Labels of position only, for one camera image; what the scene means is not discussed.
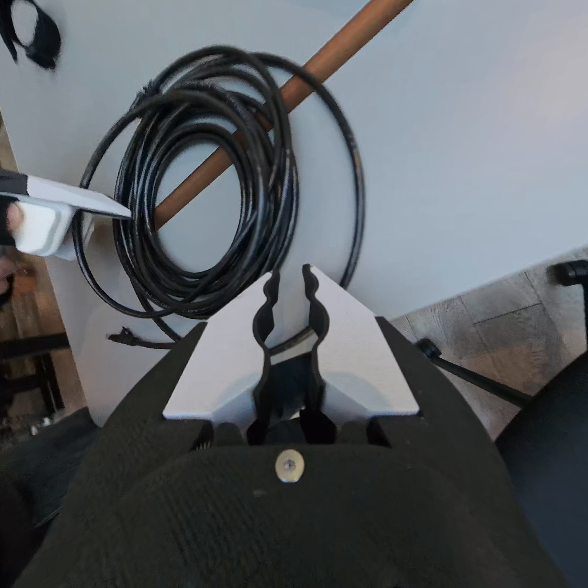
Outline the person's left hand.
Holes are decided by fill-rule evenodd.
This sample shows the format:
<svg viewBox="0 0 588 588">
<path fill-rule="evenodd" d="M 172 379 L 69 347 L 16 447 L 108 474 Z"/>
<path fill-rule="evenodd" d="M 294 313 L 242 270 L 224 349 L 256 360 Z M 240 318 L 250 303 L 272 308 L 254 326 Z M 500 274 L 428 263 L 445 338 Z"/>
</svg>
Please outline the person's left hand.
<svg viewBox="0 0 588 588">
<path fill-rule="evenodd" d="M 21 208 L 14 202 L 3 205 L 5 213 L 4 225 L 7 231 L 14 232 L 23 222 L 24 214 Z M 13 275 L 18 270 L 16 262 L 7 254 L 1 255 L 1 305 L 11 296 Z"/>
</svg>

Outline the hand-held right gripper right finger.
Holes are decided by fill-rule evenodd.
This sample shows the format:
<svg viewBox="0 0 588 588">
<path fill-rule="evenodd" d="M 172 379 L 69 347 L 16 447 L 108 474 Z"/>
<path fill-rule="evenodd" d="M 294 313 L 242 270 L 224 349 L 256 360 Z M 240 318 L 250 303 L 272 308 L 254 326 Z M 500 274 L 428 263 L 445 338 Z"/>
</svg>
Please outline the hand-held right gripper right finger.
<svg viewBox="0 0 588 588">
<path fill-rule="evenodd" d="M 376 316 L 311 264 L 302 268 L 316 335 L 300 425 L 311 445 L 390 445 L 378 422 L 419 405 Z"/>
</svg>

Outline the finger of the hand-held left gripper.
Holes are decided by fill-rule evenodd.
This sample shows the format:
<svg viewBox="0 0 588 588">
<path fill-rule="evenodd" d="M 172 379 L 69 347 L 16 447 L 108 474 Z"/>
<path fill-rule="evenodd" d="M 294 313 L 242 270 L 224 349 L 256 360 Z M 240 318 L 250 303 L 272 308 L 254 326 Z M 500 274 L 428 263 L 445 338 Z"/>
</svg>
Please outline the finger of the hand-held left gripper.
<svg viewBox="0 0 588 588">
<path fill-rule="evenodd" d="M 95 223 L 94 216 L 91 213 L 82 214 L 82 246 L 87 246 L 94 232 Z M 77 254 L 75 252 L 75 245 L 72 236 L 71 225 L 64 234 L 60 246 L 55 252 L 55 257 L 64 261 L 76 261 Z"/>
<path fill-rule="evenodd" d="M 77 213 L 128 220 L 128 208 L 107 195 L 73 187 L 48 179 L 26 175 L 29 196 L 17 202 L 24 214 L 23 222 L 13 233 L 14 247 L 23 254 L 55 256 L 64 234 Z"/>
</svg>

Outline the black office chair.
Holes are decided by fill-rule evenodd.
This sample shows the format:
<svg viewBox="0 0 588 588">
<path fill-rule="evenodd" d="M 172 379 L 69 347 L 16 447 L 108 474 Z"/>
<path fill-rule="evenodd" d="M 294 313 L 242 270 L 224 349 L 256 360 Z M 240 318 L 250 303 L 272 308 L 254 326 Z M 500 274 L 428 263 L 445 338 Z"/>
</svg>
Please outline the black office chair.
<svg viewBox="0 0 588 588">
<path fill-rule="evenodd" d="M 587 587 L 587 249 L 408 320 L 494 438 L 570 587 Z"/>
</svg>

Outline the person's dark clothing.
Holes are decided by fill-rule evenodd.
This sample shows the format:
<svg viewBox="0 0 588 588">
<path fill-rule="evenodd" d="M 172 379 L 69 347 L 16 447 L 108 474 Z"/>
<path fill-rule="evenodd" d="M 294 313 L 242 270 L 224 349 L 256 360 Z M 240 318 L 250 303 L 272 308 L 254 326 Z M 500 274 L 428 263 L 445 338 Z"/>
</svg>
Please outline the person's dark clothing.
<svg viewBox="0 0 588 588">
<path fill-rule="evenodd" d="M 165 358 L 99 429 L 87 410 L 1 455 L 1 587 L 319 587 L 324 557 L 253 466 L 210 455 L 231 424 L 166 420 Z"/>
</svg>

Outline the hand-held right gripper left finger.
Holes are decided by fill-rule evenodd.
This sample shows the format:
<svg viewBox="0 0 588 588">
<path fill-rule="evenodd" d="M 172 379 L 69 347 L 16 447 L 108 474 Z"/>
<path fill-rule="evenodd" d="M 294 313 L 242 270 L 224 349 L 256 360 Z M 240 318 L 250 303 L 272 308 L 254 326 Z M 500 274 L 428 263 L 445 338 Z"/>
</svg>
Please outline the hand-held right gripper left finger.
<svg viewBox="0 0 588 588">
<path fill-rule="evenodd" d="M 261 445 L 273 405 L 270 353 L 280 275 L 268 272 L 206 323 L 162 413 L 166 420 L 234 425 Z"/>
</svg>

